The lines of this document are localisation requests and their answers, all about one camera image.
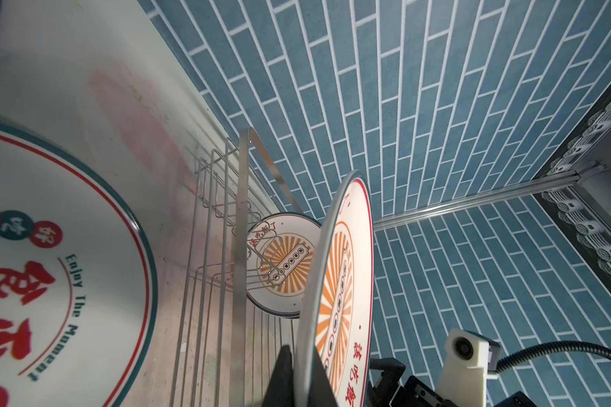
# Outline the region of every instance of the plate with orange sunburst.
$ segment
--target plate with orange sunburst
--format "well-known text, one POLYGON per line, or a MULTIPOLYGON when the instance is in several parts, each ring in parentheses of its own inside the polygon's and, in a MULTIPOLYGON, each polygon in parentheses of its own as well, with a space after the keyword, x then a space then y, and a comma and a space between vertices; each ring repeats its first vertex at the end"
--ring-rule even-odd
POLYGON ((283 212, 265 217, 247 235, 247 297, 266 313, 298 318, 321 224, 283 212))
POLYGON ((373 302, 371 211, 362 179, 337 193, 343 198, 326 259, 315 345, 337 405, 362 406, 373 302))

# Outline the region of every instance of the metal wire rack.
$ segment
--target metal wire rack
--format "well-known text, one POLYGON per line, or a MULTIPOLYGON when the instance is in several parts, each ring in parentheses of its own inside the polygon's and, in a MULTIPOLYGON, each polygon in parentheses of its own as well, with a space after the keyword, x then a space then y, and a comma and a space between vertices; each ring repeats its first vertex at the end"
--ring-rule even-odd
MULTIPOLYGON (((251 245, 247 239, 247 232, 262 229, 262 219, 272 213, 249 187, 248 137, 240 135, 239 148, 227 139, 224 153, 213 150, 210 160, 196 162, 197 198, 170 407, 257 405, 280 347, 294 347, 298 320, 267 314, 246 295, 271 285, 269 273, 278 271, 257 249, 270 245, 251 245), (231 159, 236 153, 237 167, 231 159), (261 266, 247 269, 252 252, 261 266), (262 273, 267 266, 270 271, 262 273)), ((252 139, 264 149, 257 135, 252 139)), ((280 239, 267 229, 261 240, 280 239)))

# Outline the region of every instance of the plate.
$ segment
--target plate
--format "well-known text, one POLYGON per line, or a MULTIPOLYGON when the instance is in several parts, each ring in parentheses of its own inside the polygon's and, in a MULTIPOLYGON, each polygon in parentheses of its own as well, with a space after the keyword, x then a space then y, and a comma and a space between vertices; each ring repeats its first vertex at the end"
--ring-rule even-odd
POLYGON ((154 260, 122 198, 0 124, 0 407, 118 406, 155 311, 154 260))
POLYGON ((254 305, 272 315, 298 318, 320 233, 316 220, 293 212, 268 216, 249 231, 247 297, 254 305))
POLYGON ((304 294, 294 370, 299 407, 308 402, 313 346, 337 405, 364 405, 373 303, 372 230, 366 184, 354 171, 326 216, 304 294))

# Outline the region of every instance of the decorative border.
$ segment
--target decorative border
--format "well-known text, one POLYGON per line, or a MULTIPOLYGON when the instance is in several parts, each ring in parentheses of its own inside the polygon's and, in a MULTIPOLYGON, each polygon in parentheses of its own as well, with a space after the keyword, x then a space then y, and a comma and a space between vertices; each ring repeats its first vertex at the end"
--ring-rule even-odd
MULTIPOLYGON (((19 130, 17 128, 13 128, 11 126, 7 126, 5 124, 0 123, 0 132, 4 132, 6 134, 9 134, 15 138, 18 139, 22 139, 26 142, 30 142, 34 145, 36 145, 37 147, 41 148, 42 151, 37 151, 36 149, 33 149, 30 146, 27 146, 26 144, 17 142, 17 141, 10 141, 14 144, 20 144, 19 147, 31 150, 37 154, 40 154, 48 159, 51 159, 52 161, 56 161, 57 164, 59 164, 62 167, 65 167, 67 170, 74 172, 76 176, 78 176, 79 178, 84 178, 82 176, 82 174, 79 174, 77 171, 73 170, 71 167, 67 166, 65 163, 54 159, 54 157, 52 156, 47 156, 47 154, 45 153, 45 151, 54 154, 55 156, 57 156, 58 158, 60 158, 63 161, 66 161, 67 163, 69 163, 70 165, 76 167, 77 169, 79 169, 82 173, 84 173, 88 179, 84 178, 84 181, 86 181, 87 183, 89 183, 88 181, 92 181, 94 183, 96 183, 99 187, 101 187, 106 194, 103 191, 97 190, 96 186, 94 184, 90 184, 94 189, 96 189, 98 191, 98 193, 100 193, 101 195, 103 195, 105 198, 111 198, 113 200, 115 200, 115 203, 119 206, 119 208, 115 207, 115 205, 113 204, 113 202, 111 203, 111 206, 114 207, 114 209, 117 212, 120 212, 120 216, 122 217, 123 220, 127 220, 125 219, 128 218, 128 220, 130 221, 130 223, 127 223, 127 227, 129 228, 132 236, 135 238, 135 242, 136 245, 138 246, 138 250, 141 252, 141 255, 143 254, 143 250, 141 250, 140 247, 140 243, 142 243, 143 245, 143 249, 144 249, 144 255, 145 257, 147 257, 147 265, 148 265, 148 272, 146 271, 145 273, 145 279, 147 280, 148 278, 148 274, 149 274, 149 279, 151 280, 152 283, 152 287, 151 287, 151 295, 152 295, 152 301, 149 304, 147 304, 147 307, 145 309, 145 313, 147 314, 147 312, 149 312, 149 316, 145 315, 144 321, 143 321, 143 329, 141 330, 141 335, 138 338, 138 344, 136 346, 136 349, 131 357, 131 360, 125 370, 125 372, 122 375, 122 378, 120 379, 120 381, 118 382, 117 386, 115 387, 115 389, 111 392, 111 395, 109 395, 109 398, 106 400, 106 402, 104 403, 104 406, 108 406, 109 404, 111 404, 111 401, 114 399, 113 403, 111 404, 112 407, 118 407, 120 406, 120 404, 122 404, 122 401, 124 400, 125 396, 127 395, 127 393, 129 392, 129 390, 131 389, 131 386, 133 385, 133 382, 136 379, 136 376, 138 375, 138 371, 140 370, 144 360, 145 360, 145 356, 147 354, 147 350, 149 349, 149 345, 150 342, 152 340, 152 334, 154 333, 154 324, 155 324, 155 320, 156 320, 156 307, 158 304, 158 282, 157 282, 157 277, 156 277, 156 266, 154 263, 154 257, 152 254, 152 249, 149 246, 149 241, 147 240, 147 236, 145 235, 145 232, 142 230, 140 223, 138 222, 138 219, 136 218, 136 216, 133 214, 133 211, 131 210, 131 208, 124 202, 124 200, 122 199, 122 197, 113 189, 113 187, 111 187, 101 176, 97 175, 92 169, 90 169, 88 166, 86 166, 84 163, 82 163, 80 160, 78 160, 77 158, 71 156, 70 154, 68 154, 67 152, 63 151, 62 149, 52 145, 51 143, 44 141, 38 137, 35 137, 29 133, 24 132, 23 130, 19 130), (133 231, 133 229, 131 228, 131 223, 135 224, 137 226, 137 231, 133 231), (145 325, 147 325, 147 334, 145 335, 145 340, 143 342, 143 346, 140 349, 140 352, 138 353, 138 347, 140 346, 141 343, 141 338, 143 336, 143 333, 145 332, 145 325), (135 364, 133 364, 133 368, 131 368, 131 364, 132 362, 135 360, 135 364), (130 373, 129 378, 126 380, 126 382, 124 383, 124 385, 122 385, 123 380, 126 378, 127 374, 130 373)), ((149 295, 150 290, 149 290, 149 286, 147 289, 147 295, 149 295)))
MULTIPOLYGON (((321 229, 321 224, 313 217, 310 217, 308 215, 303 215, 300 214, 298 212, 278 212, 277 214, 272 214, 269 216, 265 216, 263 217, 261 220, 259 220, 256 224, 254 224, 249 231, 247 232, 247 234, 251 233, 253 228, 255 228, 256 226, 258 226, 259 224, 261 224, 262 222, 271 219, 275 216, 281 216, 281 215, 294 215, 294 216, 301 216, 304 217, 306 219, 308 219, 309 221, 313 222, 314 224, 316 224, 317 226, 319 226, 319 229, 321 229)), ((253 297, 251 297, 249 295, 249 291, 247 291, 247 298, 249 299, 249 301, 252 302, 253 305, 255 305, 256 307, 258 307, 261 311, 266 312, 268 314, 274 315, 274 316, 280 316, 281 318, 289 318, 289 319, 296 319, 299 317, 299 315, 301 314, 301 312, 295 312, 295 313, 278 313, 274 310, 271 310, 269 308, 266 308, 264 306, 262 306, 261 304, 259 304, 255 299, 253 299, 253 297)))

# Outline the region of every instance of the green circle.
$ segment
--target green circle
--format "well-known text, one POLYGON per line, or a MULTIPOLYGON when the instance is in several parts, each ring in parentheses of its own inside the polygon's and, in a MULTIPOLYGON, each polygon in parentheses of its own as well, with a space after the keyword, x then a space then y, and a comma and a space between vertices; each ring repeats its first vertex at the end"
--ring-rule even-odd
POLYGON ((34 230, 31 217, 17 210, 0 212, 0 237, 8 240, 27 239, 34 230))

